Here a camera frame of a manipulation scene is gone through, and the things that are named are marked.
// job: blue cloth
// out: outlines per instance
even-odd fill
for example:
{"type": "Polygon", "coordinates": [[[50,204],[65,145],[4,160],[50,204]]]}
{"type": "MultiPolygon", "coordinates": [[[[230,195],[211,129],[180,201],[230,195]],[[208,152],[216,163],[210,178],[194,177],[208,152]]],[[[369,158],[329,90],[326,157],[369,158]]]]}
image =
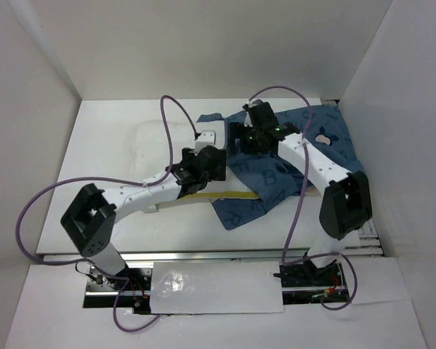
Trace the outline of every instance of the blue cloth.
{"type": "MultiPolygon", "coordinates": [[[[307,139],[324,155],[342,167],[355,172],[363,171],[357,160],[344,123],[337,106],[316,105],[312,107],[313,117],[307,139]]],[[[302,130],[308,120],[308,109],[299,108],[275,113],[280,124],[291,122],[302,130]]],[[[246,112],[241,111],[227,118],[214,113],[202,115],[198,122],[224,120],[243,122],[246,112]]],[[[274,154],[244,155],[238,153],[228,157],[227,166],[259,198],[254,200],[226,198],[216,200],[212,205],[223,226],[234,229],[267,214],[273,207],[292,195],[299,195],[304,175],[287,161],[274,154]]]]}

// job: yellow trim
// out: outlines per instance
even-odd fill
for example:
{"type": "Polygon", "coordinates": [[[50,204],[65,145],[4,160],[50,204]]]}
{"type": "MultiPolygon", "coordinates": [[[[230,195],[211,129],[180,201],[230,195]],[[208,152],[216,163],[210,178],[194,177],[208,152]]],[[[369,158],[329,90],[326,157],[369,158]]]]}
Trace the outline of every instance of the yellow trim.
{"type": "Polygon", "coordinates": [[[253,191],[223,191],[222,193],[195,193],[184,198],[259,198],[253,191]]]}

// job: robotic arm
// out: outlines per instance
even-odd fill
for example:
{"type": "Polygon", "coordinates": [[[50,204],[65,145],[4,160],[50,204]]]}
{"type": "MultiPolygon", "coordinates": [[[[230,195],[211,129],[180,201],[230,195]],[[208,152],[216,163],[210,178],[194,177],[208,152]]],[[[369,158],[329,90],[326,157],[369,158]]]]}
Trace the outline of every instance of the robotic arm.
{"type": "MultiPolygon", "coordinates": [[[[326,234],[320,236],[309,255],[339,251],[341,241],[349,232],[360,228],[371,218],[368,178],[362,172],[350,173],[325,157],[302,137],[292,124],[278,123],[268,103],[245,105],[246,123],[231,123],[227,151],[240,147],[245,154],[277,153],[282,159],[302,170],[305,166],[303,144],[310,158],[309,181],[320,191],[323,201],[320,224],[326,234]]],[[[100,190],[85,185],[61,219],[81,256],[91,258],[100,268],[120,275],[128,268],[110,243],[113,226],[126,216],[161,202],[173,201],[196,193],[212,180],[225,180],[226,150],[214,145],[213,132],[203,132],[195,142],[195,150],[182,149],[182,160],[157,185],[100,190]]],[[[161,172],[146,182],[155,182],[161,172]]],[[[322,268],[330,260],[313,261],[322,268]]]]}

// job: white wall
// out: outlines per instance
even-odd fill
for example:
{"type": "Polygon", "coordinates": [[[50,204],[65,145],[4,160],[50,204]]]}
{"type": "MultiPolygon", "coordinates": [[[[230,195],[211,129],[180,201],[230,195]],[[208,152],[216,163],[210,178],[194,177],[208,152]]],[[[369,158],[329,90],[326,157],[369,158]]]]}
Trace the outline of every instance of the white wall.
{"type": "MultiPolygon", "coordinates": [[[[38,189],[55,181],[78,104],[0,0],[0,348],[28,272],[15,220],[38,189]]],[[[31,250],[48,203],[48,197],[39,202],[25,221],[31,250]]]]}
{"type": "Polygon", "coordinates": [[[31,0],[85,100],[340,97],[390,2],[31,0]]]}
{"type": "Polygon", "coordinates": [[[382,242],[436,348],[436,0],[394,0],[342,98],[382,242]]]}

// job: folded cloth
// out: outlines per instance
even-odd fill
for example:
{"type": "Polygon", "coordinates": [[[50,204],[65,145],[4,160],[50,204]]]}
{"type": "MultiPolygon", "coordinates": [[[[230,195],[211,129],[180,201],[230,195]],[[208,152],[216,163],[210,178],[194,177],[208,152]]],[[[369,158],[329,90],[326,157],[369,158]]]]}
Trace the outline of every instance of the folded cloth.
{"type": "MultiPolygon", "coordinates": [[[[337,106],[312,106],[313,117],[306,134],[307,139],[324,155],[342,167],[355,172],[363,170],[357,160],[349,131],[337,106]]],[[[275,113],[280,124],[291,122],[303,129],[308,120],[308,109],[298,108],[275,113]]],[[[214,113],[202,115],[198,122],[224,120],[243,122],[246,112],[241,111],[227,118],[214,113]]],[[[227,159],[227,166],[239,180],[259,198],[240,200],[225,198],[212,203],[223,226],[234,229],[267,214],[273,207],[292,195],[300,195],[304,175],[287,161],[275,154],[244,155],[237,153],[227,159]]]]}

